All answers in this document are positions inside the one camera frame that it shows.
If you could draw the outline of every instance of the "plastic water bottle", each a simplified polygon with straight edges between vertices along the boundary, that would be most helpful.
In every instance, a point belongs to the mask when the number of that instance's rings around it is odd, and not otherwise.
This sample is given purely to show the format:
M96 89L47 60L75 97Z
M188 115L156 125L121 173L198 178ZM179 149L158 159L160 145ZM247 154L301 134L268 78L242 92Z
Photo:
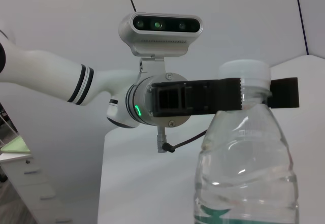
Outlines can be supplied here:
M195 224L298 224L298 186L286 139L265 104L269 66L237 60L220 79L241 78L242 110L218 112L202 143Z

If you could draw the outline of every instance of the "green bottle label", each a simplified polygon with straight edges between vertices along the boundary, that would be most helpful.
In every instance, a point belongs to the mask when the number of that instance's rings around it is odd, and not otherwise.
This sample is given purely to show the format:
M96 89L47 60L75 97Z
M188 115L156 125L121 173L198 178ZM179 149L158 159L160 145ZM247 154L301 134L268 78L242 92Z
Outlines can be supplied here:
M205 206L201 206L201 210L208 216L194 216L195 224L279 224L274 222L264 222L255 220L238 220L238 219L224 219L222 215L230 211L226 210L213 210Z

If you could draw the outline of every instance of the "bottle neck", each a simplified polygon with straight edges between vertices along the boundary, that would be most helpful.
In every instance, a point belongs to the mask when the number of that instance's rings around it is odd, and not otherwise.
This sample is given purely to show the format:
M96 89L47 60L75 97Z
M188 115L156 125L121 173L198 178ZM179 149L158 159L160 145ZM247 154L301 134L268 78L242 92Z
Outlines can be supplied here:
M243 86L242 110L248 110L256 104L266 104L271 92L265 88Z

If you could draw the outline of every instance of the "white bottle cap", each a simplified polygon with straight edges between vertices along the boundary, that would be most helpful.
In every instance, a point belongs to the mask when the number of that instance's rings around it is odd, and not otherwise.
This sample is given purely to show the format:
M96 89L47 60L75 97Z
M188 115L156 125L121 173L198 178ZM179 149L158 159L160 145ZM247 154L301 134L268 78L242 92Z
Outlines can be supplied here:
M270 90L270 67L259 60L226 62L219 68L219 79L224 78L241 78L241 86L254 86Z

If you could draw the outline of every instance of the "green object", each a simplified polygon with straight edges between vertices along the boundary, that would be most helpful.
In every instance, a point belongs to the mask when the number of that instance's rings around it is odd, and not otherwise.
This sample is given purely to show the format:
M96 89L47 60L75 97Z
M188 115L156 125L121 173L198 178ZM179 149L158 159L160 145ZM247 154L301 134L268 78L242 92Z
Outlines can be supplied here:
M155 26L156 28L161 28L161 22L155 22L155 23L154 23L154 26Z
M138 21L138 22L137 22L137 26L138 26L138 27L143 27L143 26L144 26L144 23L143 23L143 21L141 21L141 20L140 20L140 21Z
M139 106L135 106L135 108L136 108L136 110L137 110L137 114L138 114L138 116L141 116L141 111L140 111L140 109L139 109Z
M222 215L230 211L226 210L213 210L206 206L201 206L201 210L206 214L205 216L194 216L195 224L280 224L274 222L264 222L255 220L238 220L238 219L223 219Z
M2 152L9 153L30 153L29 148L21 136L17 136L1 149Z

